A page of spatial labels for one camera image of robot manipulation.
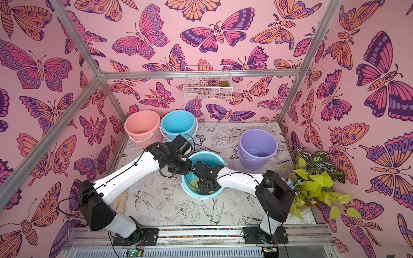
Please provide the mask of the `blue bucket white handle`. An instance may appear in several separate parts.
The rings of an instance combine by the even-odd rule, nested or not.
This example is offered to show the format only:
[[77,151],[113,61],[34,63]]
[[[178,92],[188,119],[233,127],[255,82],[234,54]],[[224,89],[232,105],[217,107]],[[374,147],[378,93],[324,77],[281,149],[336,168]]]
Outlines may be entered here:
[[175,110],[167,113],[161,119],[159,130],[164,138],[173,141],[178,135],[194,142],[198,129],[198,121],[195,116],[186,110]]

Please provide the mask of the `pink plastic bucket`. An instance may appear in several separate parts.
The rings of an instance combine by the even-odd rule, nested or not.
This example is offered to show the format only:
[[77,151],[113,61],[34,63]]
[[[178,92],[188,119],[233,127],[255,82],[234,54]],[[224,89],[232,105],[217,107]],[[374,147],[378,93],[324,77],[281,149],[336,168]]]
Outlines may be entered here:
[[124,129],[130,139],[145,149],[147,146],[161,142],[160,116],[152,110],[139,111],[129,116],[124,124]]

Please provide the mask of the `purple plastic bucket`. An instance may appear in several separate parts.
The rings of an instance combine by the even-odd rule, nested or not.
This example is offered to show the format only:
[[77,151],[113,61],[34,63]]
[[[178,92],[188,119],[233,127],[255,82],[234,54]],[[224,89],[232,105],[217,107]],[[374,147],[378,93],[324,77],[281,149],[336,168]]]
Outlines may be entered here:
[[278,142],[269,132],[262,129],[245,131],[240,139],[237,155],[241,164],[249,170],[259,170],[278,151]]

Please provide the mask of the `yellow microfiber cloth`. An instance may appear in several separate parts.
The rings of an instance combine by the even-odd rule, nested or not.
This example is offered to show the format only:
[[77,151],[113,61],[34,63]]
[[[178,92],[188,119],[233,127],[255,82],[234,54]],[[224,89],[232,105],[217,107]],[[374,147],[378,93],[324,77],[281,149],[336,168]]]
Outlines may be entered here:
[[190,183],[189,183],[193,188],[195,188],[195,189],[199,189],[199,186],[198,186],[198,180],[193,180],[193,181],[190,181]]

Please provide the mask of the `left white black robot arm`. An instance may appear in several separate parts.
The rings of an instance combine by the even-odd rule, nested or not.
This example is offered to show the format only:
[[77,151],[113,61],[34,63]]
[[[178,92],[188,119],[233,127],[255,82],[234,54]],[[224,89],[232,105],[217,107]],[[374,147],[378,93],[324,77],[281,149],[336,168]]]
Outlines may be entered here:
[[193,140],[179,134],[168,143],[148,145],[142,154],[118,171],[95,182],[79,185],[77,201],[80,212],[91,231],[114,232],[129,245],[143,242],[142,226],[131,216],[117,212],[110,205],[130,186],[164,167],[172,174],[187,175],[192,167],[189,159],[195,151]]

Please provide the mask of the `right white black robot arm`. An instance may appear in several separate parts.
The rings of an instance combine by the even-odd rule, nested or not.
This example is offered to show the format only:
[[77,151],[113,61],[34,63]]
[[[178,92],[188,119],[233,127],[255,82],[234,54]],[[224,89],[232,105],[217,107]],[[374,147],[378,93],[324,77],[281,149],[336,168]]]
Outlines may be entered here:
[[276,242],[276,235],[286,222],[295,199],[294,191],[276,172],[248,174],[222,165],[211,167],[204,161],[197,162],[191,172],[199,179],[197,185],[202,194],[232,188],[254,195],[265,213],[256,232],[244,230],[244,235],[263,243]]

